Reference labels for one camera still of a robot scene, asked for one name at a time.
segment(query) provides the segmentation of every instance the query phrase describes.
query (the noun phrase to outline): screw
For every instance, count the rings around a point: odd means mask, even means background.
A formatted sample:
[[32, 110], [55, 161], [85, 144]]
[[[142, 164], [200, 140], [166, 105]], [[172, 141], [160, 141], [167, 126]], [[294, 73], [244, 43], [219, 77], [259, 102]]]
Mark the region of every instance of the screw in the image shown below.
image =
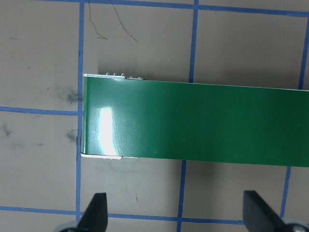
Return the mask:
[[294, 232], [306, 232], [305, 228], [302, 226], [293, 226]]

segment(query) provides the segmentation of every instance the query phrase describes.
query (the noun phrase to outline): green board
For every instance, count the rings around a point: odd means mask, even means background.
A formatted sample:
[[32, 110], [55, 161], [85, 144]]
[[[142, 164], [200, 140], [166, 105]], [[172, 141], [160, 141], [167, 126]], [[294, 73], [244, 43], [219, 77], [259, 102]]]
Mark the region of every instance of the green board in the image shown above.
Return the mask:
[[85, 77], [83, 153], [309, 167], [309, 92]]

